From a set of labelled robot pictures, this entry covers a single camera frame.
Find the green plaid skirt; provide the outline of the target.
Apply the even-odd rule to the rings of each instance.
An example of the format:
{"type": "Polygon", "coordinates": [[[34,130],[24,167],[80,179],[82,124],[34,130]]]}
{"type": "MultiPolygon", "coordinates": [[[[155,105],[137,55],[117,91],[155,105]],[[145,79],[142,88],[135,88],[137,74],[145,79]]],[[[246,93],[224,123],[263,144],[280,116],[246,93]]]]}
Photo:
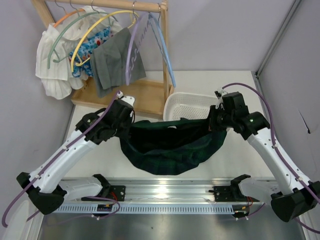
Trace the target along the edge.
{"type": "Polygon", "coordinates": [[[150,122],[131,125],[120,140],[131,164],[159,176],[176,176],[206,162],[224,144],[227,130],[210,130],[207,119],[150,122]]]}

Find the purple plastic hanger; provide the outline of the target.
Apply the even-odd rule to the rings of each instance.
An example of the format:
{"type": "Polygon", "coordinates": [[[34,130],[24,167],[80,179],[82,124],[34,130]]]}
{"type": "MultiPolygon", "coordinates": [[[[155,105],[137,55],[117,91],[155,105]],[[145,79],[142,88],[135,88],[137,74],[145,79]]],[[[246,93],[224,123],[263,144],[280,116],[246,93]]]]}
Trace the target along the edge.
{"type": "Polygon", "coordinates": [[[150,21],[148,20],[145,28],[143,30],[143,33],[140,36],[140,40],[138,41],[138,44],[136,47],[134,47],[134,43],[135,43],[135,36],[138,30],[138,26],[140,25],[140,22],[142,21],[142,19],[145,19],[147,16],[149,16],[149,12],[143,13],[137,20],[136,20],[136,24],[133,27],[132,30],[132,34],[131,34],[131,38],[130,38],[130,42],[129,42],[129,46],[128,46],[128,52],[127,52],[127,59],[126,59],[126,65],[125,65],[125,83],[127,86],[130,85],[131,82],[131,72],[134,69],[134,64],[135,61],[137,59],[137,56],[139,54],[140,51],[140,46],[142,44],[142,41],[146,35],[146,32],[150,26],[150,21]]]}

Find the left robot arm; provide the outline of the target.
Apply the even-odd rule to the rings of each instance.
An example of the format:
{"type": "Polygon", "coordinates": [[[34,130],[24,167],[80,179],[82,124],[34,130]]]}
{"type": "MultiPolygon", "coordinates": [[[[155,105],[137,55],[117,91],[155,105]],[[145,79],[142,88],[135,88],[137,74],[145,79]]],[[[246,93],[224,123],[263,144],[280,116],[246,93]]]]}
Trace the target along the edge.
{"type": "Polygon", "coordinates": [[[123,96],[107,108],[87,113],[76,124],[65,143],[44,164],[31,173],[22,172],[17,181],[44,215],[56,211],[64,202],[106,198],[111,190],[101,174],[77,180],[65,180],[65,175],[87,153],[110,138],[126,138],[134,118],[135,98],[123,96]]]}

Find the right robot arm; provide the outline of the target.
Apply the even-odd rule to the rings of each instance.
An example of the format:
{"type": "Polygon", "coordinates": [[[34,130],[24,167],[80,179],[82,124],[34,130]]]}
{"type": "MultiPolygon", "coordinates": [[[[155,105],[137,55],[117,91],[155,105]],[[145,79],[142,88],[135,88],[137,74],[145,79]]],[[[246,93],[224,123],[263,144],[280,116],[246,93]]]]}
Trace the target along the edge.
{"type": "Polygon", "coordinates": [[[276,185],[243,174],[230,182],[234,197],[252,197],[269,206],[283,222],[312,210],[320,199],[319,181],[311,181],[275,139],[271,124],[262,113],[249,112],[240,92],[215,92],[217,103],[210,107],[213,131],[232,129],[253,147],[272,172],[276,185]]]}

